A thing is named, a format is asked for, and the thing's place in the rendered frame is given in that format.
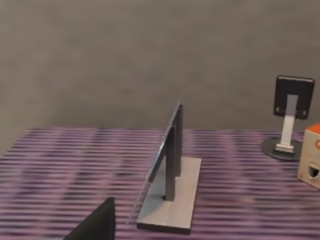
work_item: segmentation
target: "round base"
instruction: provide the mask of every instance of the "round base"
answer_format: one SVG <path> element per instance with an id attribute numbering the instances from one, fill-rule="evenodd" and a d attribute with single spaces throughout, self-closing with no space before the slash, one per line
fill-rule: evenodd
<path id="1" fill-rule="evenodd" d="M 276 144 L 280 143 L 279 137 L 267 138 L 261 143 L 261 150 L 266 155 L 279 160 L 284 161 L 295 161 L 299 160 L 301 156 L 302 143 L 296 140 L 292 140 L 291 144 L 293 146 L 294 153 L 287 153 L 276 151 Z"/>

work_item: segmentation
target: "gray wall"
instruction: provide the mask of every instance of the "gray wall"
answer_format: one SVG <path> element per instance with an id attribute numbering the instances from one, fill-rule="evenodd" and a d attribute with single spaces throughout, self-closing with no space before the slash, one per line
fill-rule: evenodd
<path id="1" fill-rule="evenodd" d="M 0 0 L 0 150 L 37 126 L 280 129 L 276 76 L 320 79 L 319 0 Z M 320 120 L 320 83 L 310 118 Z"/>

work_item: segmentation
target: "table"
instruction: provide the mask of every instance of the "table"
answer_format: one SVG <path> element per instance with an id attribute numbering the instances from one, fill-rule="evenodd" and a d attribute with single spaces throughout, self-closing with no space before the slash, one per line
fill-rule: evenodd
<path id="1" fill-rule="evenodd" d="M 117 240 L 320 239 L 320 191 L 296 179 L 298 162 L 261 153 L 271 131 L 186 129 L 183 155 L 202 158 L 191 235 L 126 224 L 162 132 L 27 130 L 0 160 L 0 239 L 62 239 L 107 197 Z"/>

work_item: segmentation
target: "orange box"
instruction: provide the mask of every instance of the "orange box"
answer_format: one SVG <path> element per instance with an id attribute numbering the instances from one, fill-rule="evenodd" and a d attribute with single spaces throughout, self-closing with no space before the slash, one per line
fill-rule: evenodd
<path id="1" fill-rule="evenodd" d="M 304 131 L 297 178 L 320 189 L 320 123 Z"/>

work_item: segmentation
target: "orange box top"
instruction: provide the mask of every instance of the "orange box top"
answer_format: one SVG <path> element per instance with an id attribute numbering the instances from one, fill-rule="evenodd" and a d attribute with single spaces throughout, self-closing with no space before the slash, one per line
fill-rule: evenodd
<path id="1" fill-rule="evenodd" d="M 320 134 L 320 123 L 308 127 L 307 130 L 314 132 L 315 134 Z"/>

